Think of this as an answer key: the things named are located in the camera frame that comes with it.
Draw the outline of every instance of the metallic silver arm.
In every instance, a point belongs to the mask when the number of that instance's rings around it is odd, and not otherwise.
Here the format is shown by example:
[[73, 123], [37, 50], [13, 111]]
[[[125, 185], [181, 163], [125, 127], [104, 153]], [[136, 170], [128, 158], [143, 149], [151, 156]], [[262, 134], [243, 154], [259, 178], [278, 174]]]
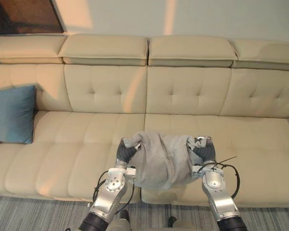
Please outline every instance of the metallic silver arm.
[[115, 167], [109, 169], [105, 184], [90, 209], [90, 212], [99, 215], [108, 223], [112, 221], [120, 200], [126, 193], [127, 185], [124, 175], [127, 179], [136, 177], [136, 169], [126, 167], [125, 162], [117, 161]]
[[221, 169], [208, 165], [199, 171], [201, 166], [193, 166], [193, 176], [202, 177], [202, 190], [209, 199], [209, 204], [216, 221], [240, 216], [231, 196], [226, 190], [224, 173]]

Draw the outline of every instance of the blue pillow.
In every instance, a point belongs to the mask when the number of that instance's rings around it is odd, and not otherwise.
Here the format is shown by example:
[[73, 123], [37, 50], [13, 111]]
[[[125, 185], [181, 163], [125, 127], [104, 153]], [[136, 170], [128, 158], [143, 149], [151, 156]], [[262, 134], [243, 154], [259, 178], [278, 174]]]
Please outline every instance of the blue pillow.
[[0, 90], [0, 141], [32, 143], [35, 87]]

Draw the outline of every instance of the beige leather sofa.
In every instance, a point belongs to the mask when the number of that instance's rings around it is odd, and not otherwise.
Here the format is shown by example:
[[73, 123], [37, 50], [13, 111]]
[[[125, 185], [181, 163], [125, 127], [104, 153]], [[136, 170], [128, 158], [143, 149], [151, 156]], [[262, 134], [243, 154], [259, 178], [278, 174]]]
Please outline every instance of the beige leather sofa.
[[[0, 89], [28, 84], [37, 87], [34, 141], [0, 143], [0, 195], [89, 201], [119, 140], [155, 130], [208, 134], [219, 161], [237, 156], [238, 206], [289, 207], [289, 43], [0, 37]], [[225, 173], [231, 193], [235, 176]], [[201, 181], [138, 188], [140, 200], [207, 205]]]

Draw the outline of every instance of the headrest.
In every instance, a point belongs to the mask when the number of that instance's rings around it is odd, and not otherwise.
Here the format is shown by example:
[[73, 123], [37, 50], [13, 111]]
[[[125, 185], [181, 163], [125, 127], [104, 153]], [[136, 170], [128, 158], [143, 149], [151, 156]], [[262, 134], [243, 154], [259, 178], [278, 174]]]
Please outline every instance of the headrest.
[[162, 36], [150, 40], [151, 66], [230, 67], [236, 54], [225, 38]]
[[144, 66], [147, 39], [138, 36], [75, 34], [59, 53], [67, 64]]
[[2, 64], [61, 64], [65, 36], [0, 36]]
[[289, 71], [289, 43], [235, 39], [232, 44], [238, 60], [234, 68], [274, 69]]

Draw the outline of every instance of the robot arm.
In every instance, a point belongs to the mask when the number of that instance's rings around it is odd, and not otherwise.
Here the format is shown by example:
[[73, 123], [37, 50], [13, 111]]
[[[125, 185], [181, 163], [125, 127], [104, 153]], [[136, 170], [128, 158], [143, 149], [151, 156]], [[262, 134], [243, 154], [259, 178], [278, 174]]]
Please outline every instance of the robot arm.
[[[135, 178], [136, 169], [127, 168], [127, 162], [141, 147], [137, 145], [125, 148], [121, 141], [114, 168], [109, 169], [108, 177], [100, 194], [90, 208], [90, 212], [79, 227], [81, 231], [105, 231], [118, 211], [122, 196], [127, 190], [126, 178]], [[216, 165], [211, 155], [203, 166], [193, 166], [193, 176], [202, 178], [202, 189], [209, 199], [209, 204], [220, 231], [247, 231], [233, 199], [226, 191], [224, 173]]]
[[193, 166], [193, 175], [202, 177], [202, 190], [208, 197], [217, 225], [221, 231], [247, 231], [235, 202], [226, 191], [224, 173], [221, 169], [212, 169], [214, 165]]
[[203, 166], [193, 166], [193, 176], [202, 178], [202, 190], [207, 195], [211, 211], [221, 231], [247, 231], [240, 212], [233, 201], [240, 184], [238, 172], [237, 190], [230, 196], [226, 190], [223, 170], [215, 168], [215, 149], [211, 137], [198, 136], [197, 141], [207, 140], [206, 149], [194, 149], [193, 151], [203, 158]]
[[108, 171], [105, 184], [79, 227], [81, 231], [105, 231], [118, 212], [122, 196], [126, 193], [126, 180], [136, 177], [136, 169], [127, 168], [130, 158], [141, 148], [140, 144], [125, 148], [123, 140], [118, 147], [117, 161]]

